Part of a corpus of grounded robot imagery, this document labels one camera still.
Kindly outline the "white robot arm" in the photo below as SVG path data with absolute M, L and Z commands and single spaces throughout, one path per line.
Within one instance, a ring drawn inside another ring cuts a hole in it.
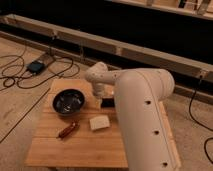
M 165 69 L 110 71 L 98 62 L 85 73 L 93 95 L 114 87 L 114 103 L 129 171 L 174 171 L 176 161 L 159 102 L 173 93 L 175 82 Z

